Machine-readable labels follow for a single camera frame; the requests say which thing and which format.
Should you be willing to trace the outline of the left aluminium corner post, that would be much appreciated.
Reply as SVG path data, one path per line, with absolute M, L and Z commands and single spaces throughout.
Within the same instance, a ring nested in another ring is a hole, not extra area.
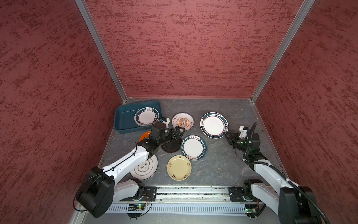
M 125 90 L 120 82 L 120 79 L 118 77 L 118 74 L 114 68 L 114 65 L 110 59 L 110 56 L 105 48 L 105 45 L 100 37 L 100 34 L 98 32 L 98 29 L 92 19 L 92 16 L 90 14 L 90 11 L 88 9 L 88 6 L 84 0 L 75 0 L 76 5 L 86 23 L 86 26 L 97 46 L 97 49 L 102 57 L 102 60 L 105 63 L 105 66 L 117 88 L 118 93 L 120 94 L 120 97 L 122 99 L 123 104 L 127 103 L 127 95 L 125 93 Z

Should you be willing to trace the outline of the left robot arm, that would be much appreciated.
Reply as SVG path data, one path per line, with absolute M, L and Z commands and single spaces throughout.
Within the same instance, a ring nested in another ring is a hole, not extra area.
M 79 202 L 84 211 L 98 218 L 110 208 L 114 200 L 142 197 L 144 185 L 141 181 L 121 180 L 131 170 L 153 157 L 159 149 L 167 153 L 178 151 L 185 131 L 182 127 L 169 129 L 163 122 L 156 122 L 149 136 L 136 143 L 128 154 L 104 168 L 95 166 L 90 169 L 73 201 Z

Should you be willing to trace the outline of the aluminium corner post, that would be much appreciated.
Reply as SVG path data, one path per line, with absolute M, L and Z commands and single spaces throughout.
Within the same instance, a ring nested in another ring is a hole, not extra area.
M 286 32 L 278 50 L 276 51 L 271 63 L 269 64 L 263 78 L 261 79 L 258 87 L 254 91 L 251 101 L 255 103 L 264 89 L 266 83 L 268 82 L 269 78 L 273 74 L 275 68 L 277 67 L 278 63 L 280 62 L 281 58 L 283 57 L 284 53 L 286 52 L 287 48 L 289 47 L 291 41 L 293 40 L 294 36 L 296 35 L 297 31 L 299 30 L 300 26 L 302 25 L 304 19 L 306 18 L 308 12 L 310 11 L 312 5 L 315 1 L 304 0 L 302 5 L 300 6 L 295 18 L 293 19 L 288 31 Z
M 114 65 L 110 59 L 110 56 L 105 48 L 105 45 L 100 37 L 100 34 L 98 32 L 98 29 L 92 19 L 92 16 L 90 14 L 90 11 L 88 9 L 88 6 L 84 0 L 75 0 L 76 5 L 86 23 L 86 26 L 97 46 L 97 49 L 102 57 L 102 60 L 105 63 L 105 66 L 117 88 L 118 93 L 120 94 L 120 97 L 122 99 L 123 104 L 127 103 L 127 95 L 125 93 L 125 90 L 120 82 L 120 79 L 118 77 L 118 74 L 114 68 Z

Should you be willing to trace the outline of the left circuit board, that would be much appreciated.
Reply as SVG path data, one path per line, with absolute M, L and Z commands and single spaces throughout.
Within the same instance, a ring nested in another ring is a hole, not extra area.
M 145 205 L 143 204 L 130 204 L 128 206 L 128 212 L 144 212 Z

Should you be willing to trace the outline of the right aluminium corner post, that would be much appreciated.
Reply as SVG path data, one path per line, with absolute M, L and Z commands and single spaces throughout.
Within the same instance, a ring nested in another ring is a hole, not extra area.
M 300 26 L 302 25 L 304 19 L 306 18 L 308 12 L 310 11 L 312 5 L 315 1 L 304 0 L 302 5 L 300 6 L 295 18 L 293 19 L 288 31 L 286 32 L 278 50 L 276 51 L 271 63 L 269 64 L 263 78 L 261 79 L 258 87 L 254 91 L 251 101 L 255 103 L 264 89 L 266 83 L 268 82 L 269 78 L 273 74 L 275 68 L 277 67 L 278 63 L 280 62 L 281 58 L 283 57 L 284 53 L 286 52 L 287 48 L 289 47 L 291 41 L 293 40 L 294 36 L 296 35 L 297 31 L 299 30 Z

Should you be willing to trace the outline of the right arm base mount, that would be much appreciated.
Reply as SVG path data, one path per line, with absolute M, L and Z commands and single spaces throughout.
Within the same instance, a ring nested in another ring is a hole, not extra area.
M 256 202 L 257 198 L 252 195 L 251 187 L 229 187 L 228 195 L 231 202 Z

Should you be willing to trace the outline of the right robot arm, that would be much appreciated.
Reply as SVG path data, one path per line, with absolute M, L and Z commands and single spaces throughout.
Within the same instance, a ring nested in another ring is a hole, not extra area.
M 243 162 L 266 181 L 245 181 L 244 197 L 262 201 L 282 224 L 330 222 L 318 207 L 313 191 L 290 180 L 261 153 L 261 141 L 257 133 L 249 131 L 244 139 L 240 133 L 225 133 L 225 137 L 234 150 L 243 152 Z

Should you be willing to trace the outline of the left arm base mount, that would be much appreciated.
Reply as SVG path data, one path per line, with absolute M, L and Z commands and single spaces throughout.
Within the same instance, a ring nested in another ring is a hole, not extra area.
M 149 201 L 149 202 L 154 202 L 156 200 L 156 195 L 157 195 L 157 187 L 143 187 L 140 188 L 139 193 L 137 193 L 134 197 L 130 198 L 130 201 L 134 201 L 134 202 L 144 202 L 144 201 Z

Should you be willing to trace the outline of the small green rimmed plate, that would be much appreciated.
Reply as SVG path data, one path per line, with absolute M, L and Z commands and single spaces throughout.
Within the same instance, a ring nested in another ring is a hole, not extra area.
M 209 112 L 200 119 L 200 128 L 202 132 L 209 138 L 220 139 L 224 137 L 229 129 L 227 119 L 216 112 Z

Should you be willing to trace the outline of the green lettered rim plate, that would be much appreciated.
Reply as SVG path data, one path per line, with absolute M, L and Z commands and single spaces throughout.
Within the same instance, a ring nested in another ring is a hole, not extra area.
M 201 160 L 207 154 L 206 142 L 197 135 L 186 136 L 180 145 L 182 154 L 189 160 Z

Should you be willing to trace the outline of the teal plastic bin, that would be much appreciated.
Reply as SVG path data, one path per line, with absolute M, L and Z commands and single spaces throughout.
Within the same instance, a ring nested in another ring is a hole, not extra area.
M 132 133 L 137 131 L 142 131 L 146 129 L 150 129 L 151 126 L 141 127 L 138 126 L 134 121 L 135 113 L 144 107 L 152 107 L 158 110 L 159 112 L 159 119 L 162 117 L 161 112 L 161 105 L 157 100 L 145 101 L 145 102 L 138 102 L 133 104 L 122 105 L 118 107 L 115 111 L 115 118 L 114 118 L 114 129 L 121 133 Z

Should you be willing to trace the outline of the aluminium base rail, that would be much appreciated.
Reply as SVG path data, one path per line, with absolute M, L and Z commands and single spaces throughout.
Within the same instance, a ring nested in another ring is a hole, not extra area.
M 258 187 L 259 183 L 245 183 L 244 186 L 251 187 L 252 195 L 253 188 Z M 142 182 L 137 183 L 134 180 L 129 180 L 124 183 L 114 185 L 99 185 L 94 184 L 91 186 L 81 186 L 77 191 L 74 200 L 79 203 L 84 203 L 85 200 L 94 200 L 99 203 L 100 200 L 119 202 L 134 197 L 139 193 L 139 189 L 145 187 Z M 191 196 L 211 196 L 211 195 L 225 195 L 228 196 L 228 188 L 225 186 L 157 186 L 157 194 L 159 195 L 176 195 L 183 197 Z

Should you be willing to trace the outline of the orange sunburst pattern plate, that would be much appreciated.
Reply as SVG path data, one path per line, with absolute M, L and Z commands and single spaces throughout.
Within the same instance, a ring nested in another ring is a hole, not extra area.
M 178 113 L 172 118 L 172 126 L 178 126 L 188 131 L 194 126 L 194 118 L 188 113 Z

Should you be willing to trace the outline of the circuit board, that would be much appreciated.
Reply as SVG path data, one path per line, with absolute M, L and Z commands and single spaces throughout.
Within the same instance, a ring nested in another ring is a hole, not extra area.
M 143 204 L 130 204 L 128 206 L 128 212 L 144 212 L 145 205 Z
M 245 204 L 245 213 L 246 214 L 251 214 L 251 213 L 256 213 L 256 205 L 254 204 Z

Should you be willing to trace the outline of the pale yellow plate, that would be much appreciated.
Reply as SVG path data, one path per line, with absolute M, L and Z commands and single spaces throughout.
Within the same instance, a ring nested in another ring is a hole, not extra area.
M 187 179 L 192 171 L 192 165 L 189 159 L 183 155 L 172 157 L 167 164 L 167 173 L 175 181 Z

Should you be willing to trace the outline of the white plate black flower outline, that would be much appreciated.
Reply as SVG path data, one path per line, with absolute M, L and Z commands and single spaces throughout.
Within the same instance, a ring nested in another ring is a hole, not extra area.
M 133 170 L 130 171 L 132 177 L 139 180 L 146 180 L 152 177 L 158 169 L 158 159 L 156 155 L 153 155 L 147 161 L 141 163 Z

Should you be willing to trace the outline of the large green red rimmed plate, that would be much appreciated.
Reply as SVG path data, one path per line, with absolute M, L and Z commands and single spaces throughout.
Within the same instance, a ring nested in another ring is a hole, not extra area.
M 134 121 L 138 126 L 151 126 L 159 119 L 159 112 L 152 107 L 139 109 L 134 115 Z

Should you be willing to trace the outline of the right circuit board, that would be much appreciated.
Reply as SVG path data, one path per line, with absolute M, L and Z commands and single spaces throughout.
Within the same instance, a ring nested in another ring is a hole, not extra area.
M 251 213 L 256 213 L 256 205 L 254 204 L 245 204 L 245 213 L 246 214 L 251 214 Z

